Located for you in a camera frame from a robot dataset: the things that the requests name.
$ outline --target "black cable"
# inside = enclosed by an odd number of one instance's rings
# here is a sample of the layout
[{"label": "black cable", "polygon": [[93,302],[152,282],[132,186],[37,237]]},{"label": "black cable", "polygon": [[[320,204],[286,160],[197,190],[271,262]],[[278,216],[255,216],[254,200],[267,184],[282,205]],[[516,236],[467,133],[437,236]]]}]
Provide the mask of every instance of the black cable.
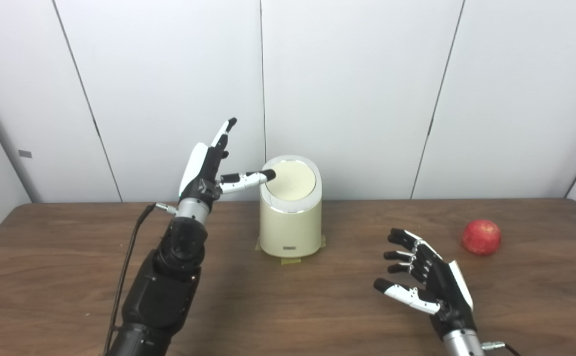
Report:
[{"label": "black cable", "polygon": [[512,346],[506,344],[506,350],[512,352],[512,354],[514,356],[521,356],[521,354],[519,352],[517,352],[517,350],[513,349]]},{"label": "black cable", "polygon": [[116,323],[116,313],[119,310],[119,302],[121,301],[121,292],[123,291],[123,282],[125,281],[125,273],[128,270],[130,264],[130,257],[132,257],[132,250],[134,249],[134,242],[136,242],[136,236],[139,232],[139,227],[145,218],[149,215],[152,210],[154,210],[155,204],[150,204],[145,207],[145,210],[141,213],[139,218],[136,220],[136,225],[134,225],[134,231],[132,231],[132,236],[130,236],[130,243],[128,245],[128,252],[125,253],[125,261],[123,261],[123,266],[121,268],[121,275],[119,275],[119,284],[116,286],[116,295],[114,296],[114,306],[112,306],[112,316],[110,317],[110,326],[107,329],[107,337],[105,338],[105,345],[103,347],[103,356],[107,354],[110,350],[110,343],[112,342],[112,333],[116,329],[114,324]]}]

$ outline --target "masking tape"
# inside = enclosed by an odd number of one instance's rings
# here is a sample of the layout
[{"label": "masking tape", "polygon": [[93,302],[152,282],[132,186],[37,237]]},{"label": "masking tape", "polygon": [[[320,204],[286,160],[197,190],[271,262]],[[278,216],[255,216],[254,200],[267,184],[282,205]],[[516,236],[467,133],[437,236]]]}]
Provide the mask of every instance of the masking tape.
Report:
[{"label": "masking tape", "polygon": [[[327,246],[326,235],[321,235],[321,248]],[[261,245],[259,244],[259,237],[257,238],[257,243],[255,244],[255,251],[261,251]],[[301,262],[301,259],[281,259],[282,265],[297,264]]]}]

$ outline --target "connector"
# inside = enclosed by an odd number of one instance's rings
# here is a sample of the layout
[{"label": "connector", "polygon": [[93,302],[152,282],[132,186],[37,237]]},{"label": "connector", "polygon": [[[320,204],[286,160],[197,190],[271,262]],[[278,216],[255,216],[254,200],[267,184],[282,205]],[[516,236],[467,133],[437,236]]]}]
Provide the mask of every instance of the connector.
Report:
[{"label": "connector", "polygon": [[156,203],[156,207],[159,209],[163,209],[164,211],[172,215],[175,215],[178,212],[178,209],[176,207],[172,207],[171,205],[167,205],[165,203]]},{"label": "connector", "polygon": [[482,343],[482,350],[484,350],[484,351],[501,349],[503,347],[506,347],[506,344],[503,342]]}]

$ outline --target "cream trash can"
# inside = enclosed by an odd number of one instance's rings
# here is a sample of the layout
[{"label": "cream trash can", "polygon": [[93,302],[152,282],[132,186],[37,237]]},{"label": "cream trash can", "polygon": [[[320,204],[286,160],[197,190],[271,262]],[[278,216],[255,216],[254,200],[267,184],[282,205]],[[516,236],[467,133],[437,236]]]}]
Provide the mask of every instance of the cream trash can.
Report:
[{"label": "cream trash can", "polygon": [[321,175],[301,156],[279,156],[263,169],[277,177],[260,185],[259,245],[268,255],[296,258],[321,247]]}]

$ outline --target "robotic arm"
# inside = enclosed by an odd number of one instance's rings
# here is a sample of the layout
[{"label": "robotic arm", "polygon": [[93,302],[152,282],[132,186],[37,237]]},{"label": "robotic arm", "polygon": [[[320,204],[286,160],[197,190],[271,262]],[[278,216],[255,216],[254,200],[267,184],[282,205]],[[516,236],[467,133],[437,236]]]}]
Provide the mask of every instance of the robotic arm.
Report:
[{"label": "robotic arm", "polygon": [[235,118],[225,122],[211,146],[195,146],[180,183],[178,207],[155,205],[175,216],[158,247],[143,261],[121,309],[123,324],[105,356],[166,354],[171,337],[185,324],[200,281],[207,239],[204,224],[213,202],[222,194],[275,178],[274,171],[266,170],[216,179],[221,160],[229,155],[225,148],[236,122]]},{"label": "robotic arm", "polygon": [[412,288],[378,278],[374,288],[388,297],[429,314],[433,329],[450,356],[484,356],[484,350],[504,347],[503,343],[480,344],[473,320],[473,300],[456,261],[446,263],[423,239],[398,228],[387,238],[409,252],[385,252],[386,260],[401,261],[387,268],[389,273],[407,272],[426,289]]}]

